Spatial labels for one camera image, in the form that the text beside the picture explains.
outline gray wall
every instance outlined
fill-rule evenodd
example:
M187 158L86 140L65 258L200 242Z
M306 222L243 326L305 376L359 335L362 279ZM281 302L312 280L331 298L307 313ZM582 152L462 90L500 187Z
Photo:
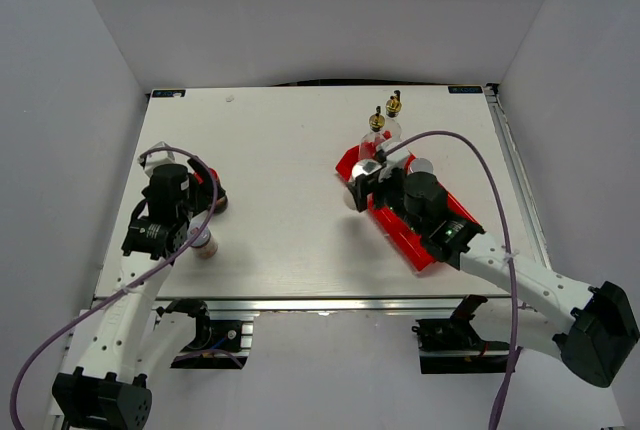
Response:
M91 0L0 0L0 428L38 344L87 305L144 97ZM41 428L64 342L28 374Z
M500 81L544 0L93 0L145 89Z
M546 0L502 86L554 267L640 316L640 0ZM640 350L614 383L640 429Z

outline table surface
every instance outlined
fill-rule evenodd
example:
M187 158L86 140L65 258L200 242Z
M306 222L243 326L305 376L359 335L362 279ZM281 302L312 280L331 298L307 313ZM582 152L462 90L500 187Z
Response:
M405 138L446 129L478 147L500 190L514 248L533 256L483 94L450 94L446 86L187 89L184 97L150 100L136 155L159 141L196 153L218 172L229 207L210 224L218 253L201 261L186 252L159 298L504 295L444 264L416 275L368 215L344 204L334 167L396 88ZM487 231L502 235L487 178L464 144L431 137L410 149L432 161L439 180ZM147 183L134 160L98 297L113 292L127 223Z

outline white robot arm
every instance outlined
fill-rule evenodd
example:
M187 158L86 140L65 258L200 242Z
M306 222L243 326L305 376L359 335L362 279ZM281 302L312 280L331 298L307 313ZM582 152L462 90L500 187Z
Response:
M192 214L213 204L212 183L200 183L171 153L161 151L145 163L149 186L132 214L114 289L126 293L103 310L96 335L73 374L58 374L52 388L76 428L144 427L152 403L151 379L159 380L185 347L202 350L210 343L207 307L198 300L172 302L142 342L153 303L172 267L129 286L182 247ZM191 160L189 164L202 171ZM145 208L147 215L142 216Z
M400 148L377 160L356 164L347 184L351 202L362 212L389 208L420 236L436 260L510 291L508 260L516 269L518 297L533 308L519 310L518 345L560 359L583 380L599 386L613 378L640 338L625 292L605 282L599 288L572 280L520 255L506 254L499 240L476 222L448 208L448 193L422 159ZM460 342L507 342L511 302L467 297L452 317L414 327L429 350L459 350Z

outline gold nozzle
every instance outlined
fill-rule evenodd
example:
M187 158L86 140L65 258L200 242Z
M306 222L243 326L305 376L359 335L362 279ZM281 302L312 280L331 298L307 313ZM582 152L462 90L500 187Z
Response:
M402 103L400 103L400 90L396 90L393 92L393 95L389 97L387 100L387 115L390 117L396 117L402 110Z
M376 113L369 117L369 127L374 132L379 132L384 127L384 117L380 115L380 107L376 107Z

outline red toy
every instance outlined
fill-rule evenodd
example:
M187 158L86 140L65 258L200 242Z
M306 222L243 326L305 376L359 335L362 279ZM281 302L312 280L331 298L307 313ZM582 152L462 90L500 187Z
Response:
M353 148L347 150L344 156L340 159L336 165L336 171L347 183L351 177L351 170L353 166L358 162L359 147L356 145ZM407 161L407 166L414 160L415 157L411 155ZM475 219L471 216L465 208L460 205L460 202L455 199L453 195L449 193L447 204L449 209L462 217L468 218L475 222ZM373 203L369 200L369 213L378 222L378 224L389 234L391 240L396 245L398 250L411 262L413 268L417 272L422 272L427 265L435 262L435 259L427 253L427 251L420 245L420 237L413 233L407 225L396 217L388 208L381 208L376 210L373 208Z

